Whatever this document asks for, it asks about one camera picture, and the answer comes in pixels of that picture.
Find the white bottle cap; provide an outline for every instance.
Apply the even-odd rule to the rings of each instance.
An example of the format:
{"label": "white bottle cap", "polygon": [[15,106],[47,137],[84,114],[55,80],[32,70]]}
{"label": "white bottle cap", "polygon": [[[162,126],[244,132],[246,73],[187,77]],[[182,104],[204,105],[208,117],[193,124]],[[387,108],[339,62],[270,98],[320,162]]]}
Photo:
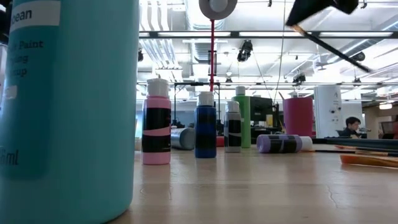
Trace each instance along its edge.
{"label": "white bottle cap", "polygon": [[197,106],[214,106],[214,94],[210,91],[202,91],[198,96]]}
{"label": "white bottle cap", "polygon": [[235,88],[235,94],[236,94],[236,96],[238,96],[238,95],[245,95],[246,94],[246,87],[244,87],[244,86],[237,86],[236,88]]}
{"label": "white bottle cap", "polygon": [[237,102],[237,101],[226,102],[225,112],[238,113],[239,112],[239,102]]}
{"label": "white bottle cap", "polygon": [[169,97],[169,82],[161,78],[151,78],[147,80],[148,96]]}

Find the person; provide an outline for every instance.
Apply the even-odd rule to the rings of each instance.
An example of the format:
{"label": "person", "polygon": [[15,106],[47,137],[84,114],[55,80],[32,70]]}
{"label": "person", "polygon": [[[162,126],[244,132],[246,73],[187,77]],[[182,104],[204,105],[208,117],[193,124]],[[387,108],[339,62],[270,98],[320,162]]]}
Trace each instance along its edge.
{"label": "person", "polygon": [[396,116],[396,120],[392,124],[392,130],[394,132],[394,139],[398,139],[398,115]]}
{"label": "person", "polygon": [[340,133],[340,137],[351,137],[360,138],[360,134],[356,132],[358,130],[361,120],[355,117],[349,117],[346,119],[346,128]]}

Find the table surface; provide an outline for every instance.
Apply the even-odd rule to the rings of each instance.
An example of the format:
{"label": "table surface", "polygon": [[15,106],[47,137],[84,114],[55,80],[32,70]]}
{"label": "table surface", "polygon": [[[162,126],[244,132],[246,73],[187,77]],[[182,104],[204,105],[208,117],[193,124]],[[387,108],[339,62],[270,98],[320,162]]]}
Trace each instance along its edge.
{"label": "table surface", "polygon": [[397,169],[334,153],[217,153],[172,151],[170,165],[143,166],[137,152],[132,204],[110,223],[398,223]]}

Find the blue paint bottle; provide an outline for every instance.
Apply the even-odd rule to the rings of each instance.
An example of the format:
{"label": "blue paint bottle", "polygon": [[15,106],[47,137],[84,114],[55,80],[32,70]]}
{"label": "blue paint bottle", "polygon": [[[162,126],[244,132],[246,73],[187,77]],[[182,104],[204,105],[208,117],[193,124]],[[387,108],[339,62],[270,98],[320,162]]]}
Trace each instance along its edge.
{"label": "blue paint bottle", "polygon": [[195,157],[215,158],[216,148],[216,108],[214,94],[203,91],[199,94],[195,109]]}
{"label": "blue paint bottle", "polygon": [[132,200],[139,1],[14,0],[0,223],[105,223]]}

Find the purple paint bottle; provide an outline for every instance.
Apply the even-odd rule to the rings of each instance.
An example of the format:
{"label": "purple paint bottle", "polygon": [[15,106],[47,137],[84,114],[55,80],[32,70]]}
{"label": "purple paint bottle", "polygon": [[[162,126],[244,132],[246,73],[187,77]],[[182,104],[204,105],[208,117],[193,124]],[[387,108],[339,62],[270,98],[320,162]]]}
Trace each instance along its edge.
{"label": "purple paint bottle", "polygon": [[147,81],[147,99],[142,113],[142,163],[162,165],[170,163],[171,102],[167,80]]}

